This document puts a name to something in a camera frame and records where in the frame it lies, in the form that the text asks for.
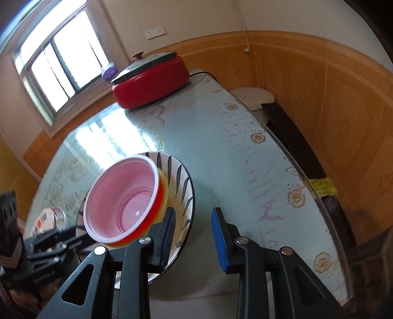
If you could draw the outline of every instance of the bowl rim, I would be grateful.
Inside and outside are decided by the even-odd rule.
[[[132,160],[135,160],[135,159],[140,159],[140,160],[143,160],[143,161],[147,162],[150,165],[150,168],[151,168],[151,170],[152,170],[152,172],[154,174],[154,188],[153,188],[153,194],[152,194],[152,197],[150,199],[150,202],[149,202],[148,206],[146,207],[145,211],[143,212],[141,218],[138,220],[138,222],[135,223],[126,232],[124,232],[124,233],[122,233],[120,235],[114,236],[114,237],[110,237],[110,238],[100,236],[99,234],[97,234],[90,227],[90,225],[89,225],[89,223],[87,221],[87,215],[88,214],[86,214],[86,210],[87,210],[89,202],[90,202],[89,200],[91,200],[91,197],[94,195],[94,193],[96,191],[95,187],[97,186],[97,184],[100,181],[102,181],[102,178],[104,178],[105,175],[110,174],[110,171],[113,170],[116,166],[122,165],[122,164],[124,164],[126,162],[129,162],[129,161],[132,161]],[[116,242],[121,241],[121,240],[125,239],[126,237],[128,237],[131,233],[133,233],[142,224],[142,222],[146,219],[147,215],[150,213],[150,210],[151,210],[151,208],[152,208],[152,206],[153,206],[153,204],[154,204],[154,202],[156,201],[156,198],[157,198],[158,188],[159,188],[159,185],[160,185],[159,181],[160,181],[160,178],[159,178],[158,168],[157,168],[156,164],[154,163],[154,161],[151,158],[149,158],[149,157],[147,157],[145,155],[129,156],[129,157],[125,158],[125,159],[122,159],[122,160],[114,163],[110,167],[108,167],[105,171],[103,171],[100,174],[100,176],[97,177],[97,179],[95,180],[95,182],[91,186],[91,188],[90,188],[90,190],[89,190],[89,192],[87,194],[86,201],[84,203],[84,207],[83,207],[83,222],[84,222],[84,225],[86,227],[86,231],[89,234],[89,236],[91,238],[93,238],[95,241],[100,242],[102,244],[116,243]]]

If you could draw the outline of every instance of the white round stool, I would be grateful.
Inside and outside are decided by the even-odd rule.
[[[267,124],[269,121],[268,116],[262,110],[261,104],[274,103],[274,95],[268,90],[261,88],[237,88],[231,91],[255,116]]]

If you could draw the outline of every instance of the silver screw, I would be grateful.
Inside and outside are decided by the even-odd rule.
[[[94,253],[96,255],[102,255],[103,253],[105,253],[106,248],[104,246],[98,246],[94,249]]]
[[[290,255],[292,255],[294,253],[294,251],[290,247],[283,247],[283,248],[281,248],[281,253],[284,256],[290,256]]]
[[[139,242],[144,245],[144,244],[148,244],[150,243],[151,238],[149,236],[143,236],[141,238],[139,238]]]
[[[244,236],[240,236],[240,237],[236,238],[236,241],[240,245],[245,245],[248,243],[248,238],[244,237]]]

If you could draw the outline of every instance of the yellow cloth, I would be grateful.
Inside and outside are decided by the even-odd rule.
[[[325,196],[337,197],[337,189],[334,187],[334,183],[329,177],[319,179],[311,178],[309,181],[319,198]]]

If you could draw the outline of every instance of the window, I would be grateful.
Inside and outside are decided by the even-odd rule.
[[[51,126],[109,64],[86,10],[86,0],[62,0],[14,50],[23,84]]]

